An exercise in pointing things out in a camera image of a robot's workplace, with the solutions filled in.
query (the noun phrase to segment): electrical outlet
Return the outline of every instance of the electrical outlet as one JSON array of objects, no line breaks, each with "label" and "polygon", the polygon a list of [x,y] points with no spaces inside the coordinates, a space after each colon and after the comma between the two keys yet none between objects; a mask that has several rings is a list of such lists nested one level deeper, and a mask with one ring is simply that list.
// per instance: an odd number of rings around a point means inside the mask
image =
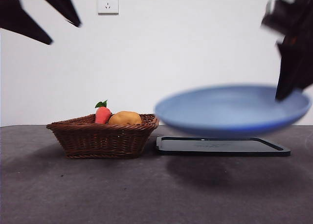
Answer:
[{"label": "electrical outlet", "polygon": [[98,14],[118,14],[118,0],[98,0]]}]

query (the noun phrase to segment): blue plate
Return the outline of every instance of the blue plate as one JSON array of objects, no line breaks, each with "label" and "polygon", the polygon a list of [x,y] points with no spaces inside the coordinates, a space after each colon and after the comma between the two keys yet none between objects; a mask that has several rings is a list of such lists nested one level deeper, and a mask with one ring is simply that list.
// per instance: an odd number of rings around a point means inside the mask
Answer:
[{"label": "blue plate", "polygon": [[299,120],[311,107],[301,90],[283,101],[276,87],[224,86],[180,93],[155,107],[166,125],[193,135],[247,137],[272,132]]}]

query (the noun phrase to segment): black tray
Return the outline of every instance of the black tray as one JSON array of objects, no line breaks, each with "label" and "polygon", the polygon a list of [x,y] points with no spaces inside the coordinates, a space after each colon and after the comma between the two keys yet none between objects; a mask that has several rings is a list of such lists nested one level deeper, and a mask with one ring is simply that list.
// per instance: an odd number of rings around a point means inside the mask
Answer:
[{"label": "black tray", "polygon": [[287,157],[288,148],[261,138],[157,137],[156,148],[164,155]]}]

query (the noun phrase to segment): red carrot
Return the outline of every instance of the red carrot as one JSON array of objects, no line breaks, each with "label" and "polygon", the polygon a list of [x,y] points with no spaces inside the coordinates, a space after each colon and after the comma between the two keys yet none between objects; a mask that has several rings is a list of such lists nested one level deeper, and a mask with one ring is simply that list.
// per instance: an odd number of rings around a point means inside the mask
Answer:
[{"label": "red carrot", "polygon": [[98,102],[95,108],[98,108],[96,111],[95,123],[106,124],[112,114],[107,108],[107,100],[104,102]]}]

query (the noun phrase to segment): gray tabletop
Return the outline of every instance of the gray tabletop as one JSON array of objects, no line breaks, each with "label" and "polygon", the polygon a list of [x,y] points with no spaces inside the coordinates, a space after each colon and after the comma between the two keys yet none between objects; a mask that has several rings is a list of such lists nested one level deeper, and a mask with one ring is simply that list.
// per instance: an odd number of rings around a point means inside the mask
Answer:
[{"label": "gray tabletop", "polygon": [[311,224],[313,126],[264,138],[290,157],[67,159],[45,126],[1,128],[3,224]]}]

